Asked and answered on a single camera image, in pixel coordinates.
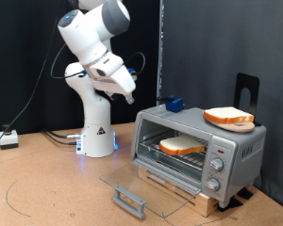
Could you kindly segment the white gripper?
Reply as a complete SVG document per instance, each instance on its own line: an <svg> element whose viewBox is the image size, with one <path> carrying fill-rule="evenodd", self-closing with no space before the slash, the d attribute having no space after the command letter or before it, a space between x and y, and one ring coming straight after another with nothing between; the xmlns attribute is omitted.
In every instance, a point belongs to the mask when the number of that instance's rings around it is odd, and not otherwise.
<svg viewBox="0 0 283 226"><path fill-rule="evenodd" d="M112 100L117 99L115 93L125 95L126 101L132 105L135 82L124 65L123 60L112 53L106 53L97 62L84 66L94 87L102 90Z"/></svg>

